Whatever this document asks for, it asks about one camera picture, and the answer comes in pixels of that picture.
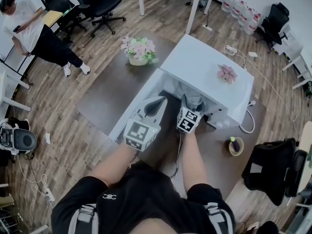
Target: wooden floor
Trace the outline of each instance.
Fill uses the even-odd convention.
[[[57,200],[61,199],[97,163],[105,159],[116,145],[78,113],[75,105],[120,50],[123,36],[133,36],[145,28],[178,42],[185,33],[191,11],[191,7],[184,5],[187,1],[145,0],[146,14],[141,17],[138,0],[123,0],[114,14],[119,17],[126,16],[127,21],[111,23],[116,31],[114,36],[103,27],[92,39],[91,23],[85,22],[84,25],[89,32],[76,29],[73,35],[73,50],[91,67],[91,73],[87,76],[81,70],[72,67],[71,76],[66,78],[56,65],[41,59],[37,59],[30,68],[28,77],[34,86],[28,91],[20,88],[15,100],[31,106],[32,111],[28,113],[15,109],[15,115],[18,118],[27,117],[31,121],[32,132],[38,138],[38,147],[32,165],[38,179],[43,173],[47,175],[48,187]],[[249,51],[257,52],[261,57],[258,61],[259,71],[281,94],[292,118],[298,114],[295,125],[300,133],[304,123],[312,118],[312,114],[307,107],[302,90],[291,90],[297,82],[294,69],[281,71],[281,68],[287,64],[286,58],[275,53],[268,54],[267,46],[264,43],[256,44],[254,37],[240,31],[237,21],[223,12],[219,4],[213,2],[209,14],[209,25],[214,29],[214,35],[207,44],[222,52],[226,39],[232,36],[239,41],[237,47],[244,54]],[[203,42],[210,36],[210,32],[200,26],[206,19],[203,12],[198,10],[191,33]],[[239,65],[242,64],[242,58],[232,59]],[[247,69],[254,76],[253,95],[267,108],[258,142],[295,137],[293,122],[282,101],[259,72],[249,64]],[[51,144],[49,145],[45,141],[45,133],[50,133]],[[22,156],[19,158],[27,178],[34,181],[28,161]],[[44,224],[49,225],[52,207],[48,203],[48,198],[44,198],[37,192],[37,200],[31,207],[33,216],[30,215],[34,195],[30,183],[23,178],[18,161],[14,165],[9,165],[6,178],[10,184],[10,192],[16,201],[15,211],[19,212],[24,219],[24,223],[19,221],[21,228],[34,230]],[[264,193],[250,192],[242,182],[236,185],[227,199],[238,223],[245,222],[248,225],[255,221],[272,220],[279,227],[285,223],[295,201],[293,200],[291,205],[286,207],[285,200],[280,207],[276,207]],[[243,229],[245,223],[240,224],[239,227]]]

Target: chair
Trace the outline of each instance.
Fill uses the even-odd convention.
[[[73,33],[74,28],[77,26],[84,31],[87,31],[85,27],[83,27],[80,23],[87,18],[81,19],[80,14],[83,11],[83,8],[79,6],[75,6],[69,0],[44,0],[46,7],[49,10],[59,11],[62,13],[67,12],[63,17],[61,17],[57,23],[59,24],[60,30],[67,33],[65,41],[70,40],[70,36]]]
[[[296,196],[307,153],[295,148],[294,138],[256,145],[242,174],[245,186],[265,192],[276,206]]]
[[[264,32],[259,27],[257,28],[257,32],[262,36],[262,39],[256,40],[256,42],[265,40],[269,47],[268,53],[270,53],[272,51],[273,42],[281,45],[283,38],[288,39],[285,33],[282,37],[279,35],[279,32],[288,21],[289,10],[281,3],[278,5],[273,4],[269,16],[265,18],[261,24],[264,28]]]
[[[98,26],[91,32],[91,37],[95,37],[95,32],[104,24],[110,29],[110,31],[114,35],[115,31],[112,30],[108,22],[119,19],[126,21],[125,17],[109,18],[109,16],[113,15],[111,11],[121,3],[121,0],[78,0],[78,2],[80,4],[89,5],[88,9],[83,11],[83,14],[86,17],[91,17],[92,19],[102,17],[100,20],[92,22],[93,26],[96,23],[98,23]]]

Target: backpack strap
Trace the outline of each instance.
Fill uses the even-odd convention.
[[[233,224],[229,213],[218,207],[218,203],[204,205],[216,234],[233,234]]]
[[[98,213],[95,204],[82,205],[75,211],[68,234],[98,234]]]

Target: black shirt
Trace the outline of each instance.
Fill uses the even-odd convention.
[[[183,199],[170,178],[147,165],[134,165],[122,180],[108,188],[95,177],[82,178],[57,204],[51,215],[54,234],[67,234],[74,212],[84,204],[97,204],[99,234],[127,234],[148,218],[159,218],[177,233],[214,234],[204,205],[217,203],[234,215],[219,190],[207,184],[194,185]]]

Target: smartphone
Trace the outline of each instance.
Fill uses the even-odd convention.
[[[19,30],[19,28],[20,28],[20,25],[17,26],[17,27],[13,30],[13,32],[16,33],[16,32]]]

